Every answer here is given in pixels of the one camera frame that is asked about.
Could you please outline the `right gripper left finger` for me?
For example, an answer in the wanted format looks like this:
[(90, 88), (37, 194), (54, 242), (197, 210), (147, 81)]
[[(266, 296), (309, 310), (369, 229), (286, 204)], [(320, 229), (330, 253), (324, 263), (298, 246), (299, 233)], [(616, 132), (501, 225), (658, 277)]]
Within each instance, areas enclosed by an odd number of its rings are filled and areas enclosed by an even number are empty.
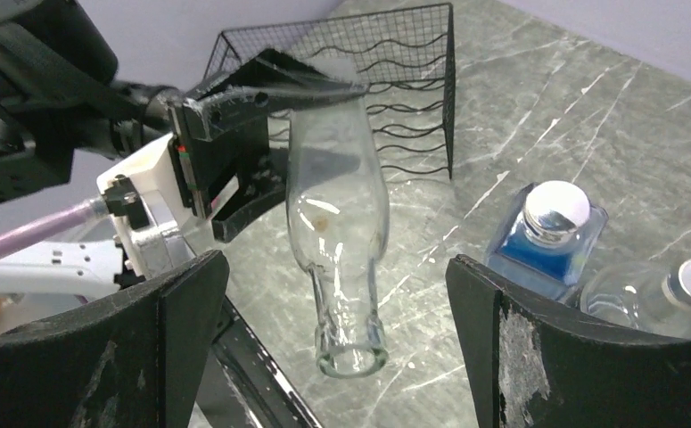
[(225, 298), (210, 251), (0, 334), (0, 427), (185, 427)]

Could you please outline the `small clear glass bottle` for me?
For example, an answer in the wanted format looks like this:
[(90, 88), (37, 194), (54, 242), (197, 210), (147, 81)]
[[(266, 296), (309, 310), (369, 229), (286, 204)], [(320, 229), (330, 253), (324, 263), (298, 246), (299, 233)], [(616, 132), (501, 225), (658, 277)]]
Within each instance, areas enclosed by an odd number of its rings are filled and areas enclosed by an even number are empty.
[(338, 379), (367, 377), (388, 359), (376, 268), (390, 204), (363, 96), (290, 118), (286, 218), (293, 256), (317, 307), (317, 365)]

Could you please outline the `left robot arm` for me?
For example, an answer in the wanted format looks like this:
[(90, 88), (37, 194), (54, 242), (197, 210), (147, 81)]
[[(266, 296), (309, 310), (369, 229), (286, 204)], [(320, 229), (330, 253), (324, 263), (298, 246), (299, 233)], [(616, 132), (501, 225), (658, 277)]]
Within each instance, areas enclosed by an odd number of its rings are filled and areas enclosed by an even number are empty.
[(186, 92), (119, 81), (117, 69), (78, 2), (0, 1), (0, 203), (68, 183), (77, 150), (134, 161), (164, 141), (182, 230), (227, 243), (284, 200), (268, 116), (367, 90), (273, 48)]

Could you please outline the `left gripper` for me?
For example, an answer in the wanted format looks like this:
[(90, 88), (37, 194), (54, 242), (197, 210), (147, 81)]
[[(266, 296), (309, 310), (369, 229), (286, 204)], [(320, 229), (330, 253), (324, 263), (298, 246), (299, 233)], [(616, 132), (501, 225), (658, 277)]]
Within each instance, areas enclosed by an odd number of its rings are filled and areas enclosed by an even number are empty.
[(199, 94), (170, 103), (169, 154), (183, 205), (211, 219), (215, 239), (230, 243), (285, 200), (285, 178), (261, 171), (269, 155), (265, 115), (345, 103), (367, 90), (266, 48)]

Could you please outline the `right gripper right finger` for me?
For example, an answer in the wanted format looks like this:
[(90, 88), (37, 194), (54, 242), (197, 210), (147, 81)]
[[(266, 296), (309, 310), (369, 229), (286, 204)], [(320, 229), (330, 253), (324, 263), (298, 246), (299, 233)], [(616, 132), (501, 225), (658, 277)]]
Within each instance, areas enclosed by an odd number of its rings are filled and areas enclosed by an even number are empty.
[(449, 304), (481, 427), (691, 427), (691, 341), (613, 325), (460, 254)]

